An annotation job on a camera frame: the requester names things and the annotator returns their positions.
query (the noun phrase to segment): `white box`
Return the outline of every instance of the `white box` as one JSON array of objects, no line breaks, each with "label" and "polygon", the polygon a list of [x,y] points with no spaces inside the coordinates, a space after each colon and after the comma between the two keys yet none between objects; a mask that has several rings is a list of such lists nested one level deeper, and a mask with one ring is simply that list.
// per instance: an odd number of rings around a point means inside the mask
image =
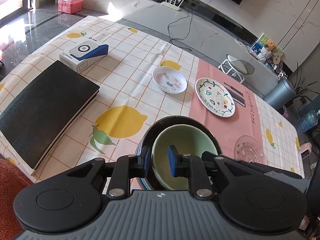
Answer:
[{"label": "white box", "polygon": [[108,54],[109,46],[92,37],[74,38],[72,41],[76,42],[76,46],[73,44],[61,52],[59,60],[77,73]]}]

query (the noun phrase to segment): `teddy bear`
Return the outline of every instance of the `teddy bear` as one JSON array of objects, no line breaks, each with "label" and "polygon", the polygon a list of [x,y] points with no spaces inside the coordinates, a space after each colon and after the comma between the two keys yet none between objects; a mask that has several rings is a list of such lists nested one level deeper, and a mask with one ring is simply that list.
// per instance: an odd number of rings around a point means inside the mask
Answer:
[{"label": "teddy bear", "polygon": [[272,58],[272,52],[277,48],[277,45],[272,41],[268,40],[263,44],[261,52],[258,54],[258,59],[265,63],[267,59]]}]

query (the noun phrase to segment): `black notebook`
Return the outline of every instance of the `black notebook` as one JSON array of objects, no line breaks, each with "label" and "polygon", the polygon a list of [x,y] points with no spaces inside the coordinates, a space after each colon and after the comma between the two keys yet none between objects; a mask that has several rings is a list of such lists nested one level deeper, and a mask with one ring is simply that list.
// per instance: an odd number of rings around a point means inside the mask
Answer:
[{"label": "black notebook", "polygon": [[0,135],[30,174],[95,99],[99,88],[57,60],[1,113]]}]

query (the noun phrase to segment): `green bowl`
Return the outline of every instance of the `green bowl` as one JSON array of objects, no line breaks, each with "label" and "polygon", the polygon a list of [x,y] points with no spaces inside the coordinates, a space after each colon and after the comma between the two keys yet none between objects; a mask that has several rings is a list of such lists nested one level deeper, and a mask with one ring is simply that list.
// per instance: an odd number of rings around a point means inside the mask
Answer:
[{"label": "green bowl", "polygon": [[211,139],[200,129],[176,124],[164,129],[156,138],[151,152],[153,170],[159,183],[168,190],[188,189],[188,179],[171,176],[168,148],[175,145],[179,154],[191,154],[201,157],[204,151],[218,155]]}]

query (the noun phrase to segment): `stool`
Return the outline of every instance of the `stool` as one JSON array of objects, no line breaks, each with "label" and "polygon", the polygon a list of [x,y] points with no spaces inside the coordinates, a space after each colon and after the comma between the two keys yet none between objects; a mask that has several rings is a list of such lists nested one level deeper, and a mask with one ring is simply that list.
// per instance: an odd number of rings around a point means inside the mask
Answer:
[{"label": "stool", "polygon": [[[228,63],[230,69],[226,72],[223,68],[223,65]],[[243,75],[251,75],[254,72],[254,67],[244,60],[236,59],[227,54],[227,58],[219,65],[219,69],[222,70],[223,73],[229,74],[232,72],[232,76],[238,76],[240,78],[240,83],[244,81]]]}]

